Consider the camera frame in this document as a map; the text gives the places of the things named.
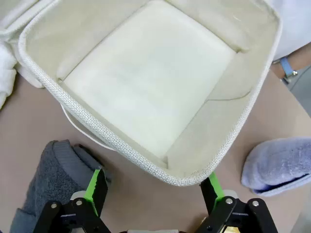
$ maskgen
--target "folded towel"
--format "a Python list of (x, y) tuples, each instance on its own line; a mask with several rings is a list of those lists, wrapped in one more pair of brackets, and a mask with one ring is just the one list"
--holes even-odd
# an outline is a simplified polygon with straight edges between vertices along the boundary
[(73, 193), (87, 189), (94, 170), (100, 168), (100, 163), (80, 145), (71, 147), (68, 140), (48, 143), (29, 185), (26, 201), (16, 211), (10, 233), (32, 233), (47, 201), (66, 204)]
[(248, 155), (242, 184), (260, 196), (273, 196), (311, 181), (311, 138), (263, 142)]
[(12, 94), (16, 70), (13, 69), (17, 63), (9, 45), (0, 42), (0, 108), (5, 99)]

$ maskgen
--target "blue strap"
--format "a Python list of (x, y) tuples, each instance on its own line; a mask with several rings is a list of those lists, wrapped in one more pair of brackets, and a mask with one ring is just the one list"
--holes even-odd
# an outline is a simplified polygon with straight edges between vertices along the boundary
[(280, 63), (281, 66), (283, 67), (286, 77), (292, 76), (294, 70), (292, 69), (290, 63), (288, 62), (287, 57), (281, 58)]

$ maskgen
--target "white towel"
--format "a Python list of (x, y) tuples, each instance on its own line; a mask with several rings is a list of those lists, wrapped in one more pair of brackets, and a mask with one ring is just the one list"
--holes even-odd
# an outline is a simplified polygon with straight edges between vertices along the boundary
[(12, 93), (16, 70), (13, 69), (17, 63), (9, 45), (0, 42), (0, 108), (5, 99)]

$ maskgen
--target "white cloth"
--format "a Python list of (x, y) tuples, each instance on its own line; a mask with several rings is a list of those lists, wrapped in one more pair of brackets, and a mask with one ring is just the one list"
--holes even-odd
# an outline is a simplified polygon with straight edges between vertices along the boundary
[(274, 60), (311, 42), (310, 0), (267, 0), (283, 21), (283, 29)]
[(5, 99), (12, 93), (17, 63), (10, 47), (5, 42), (0, 42), (0, 108)]

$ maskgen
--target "light blue towel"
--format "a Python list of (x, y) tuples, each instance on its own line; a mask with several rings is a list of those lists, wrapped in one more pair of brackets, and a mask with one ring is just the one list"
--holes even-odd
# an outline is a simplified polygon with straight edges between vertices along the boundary
[(276, 139), (248, 155), (242, 184), (260, 196), (273, 196), (311, 182), (311, 138)]

